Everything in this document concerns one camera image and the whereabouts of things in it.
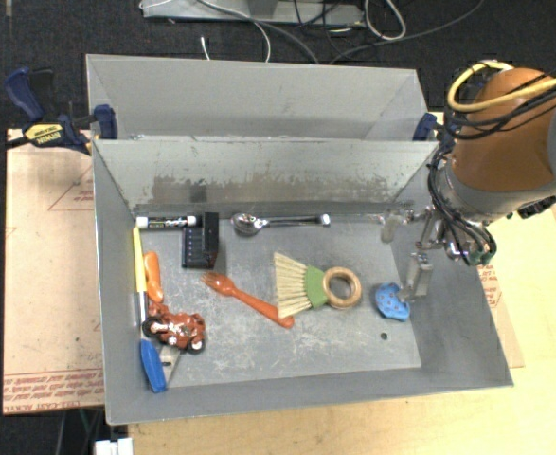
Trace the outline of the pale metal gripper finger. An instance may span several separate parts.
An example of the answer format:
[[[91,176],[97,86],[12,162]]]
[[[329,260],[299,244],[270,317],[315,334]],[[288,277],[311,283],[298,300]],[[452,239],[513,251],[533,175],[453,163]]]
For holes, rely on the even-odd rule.
[[[428,294],[433,274],[433,265],[426,253],[412,253],[407,264],[398,298],[402,302],[411,302],[424,298]]]
[[[380,216],[382,242],[385,244],[391,243],[399,227],[426,220],[429,215],[430,211],[428,209],[423,212],[415,212],[412,209],[398,209],[386,212]]]

